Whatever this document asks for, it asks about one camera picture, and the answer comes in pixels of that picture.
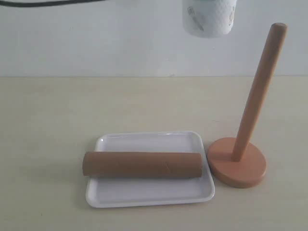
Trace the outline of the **white printed paper towel roll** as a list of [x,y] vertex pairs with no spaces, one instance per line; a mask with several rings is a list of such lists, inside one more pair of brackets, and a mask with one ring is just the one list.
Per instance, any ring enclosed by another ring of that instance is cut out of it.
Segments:
[[199,38],[218,38],[233,28],[237,0],[184,0],[183,27]]

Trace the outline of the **wooden paper towel holder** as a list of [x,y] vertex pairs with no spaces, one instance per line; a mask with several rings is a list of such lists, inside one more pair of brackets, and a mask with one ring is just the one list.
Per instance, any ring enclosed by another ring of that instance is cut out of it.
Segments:
[[265,156],[250,139],[280,57],[286,33],[287,25],[284,23],[274,23],[270,27],[237,136],[216,140],[207,150],[207,160],[212,174],[229,186],[254,187],[265,176]]

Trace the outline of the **brown cardboard tube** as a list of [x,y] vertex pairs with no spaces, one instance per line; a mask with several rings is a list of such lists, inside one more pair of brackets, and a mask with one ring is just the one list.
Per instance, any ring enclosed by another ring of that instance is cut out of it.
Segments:
[[200,153],[87,152],[84,176],[101,178],[199,178]]

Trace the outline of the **white rectangular plastic tray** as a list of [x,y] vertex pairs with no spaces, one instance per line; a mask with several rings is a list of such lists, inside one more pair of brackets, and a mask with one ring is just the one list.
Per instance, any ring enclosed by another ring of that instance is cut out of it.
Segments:
[[89,178],[86,201],[94,208],[202,203],[215,185],[200,135],[193,131],[114,133],[101,136],[96,151],[200,153],[203,173],[192,179]]

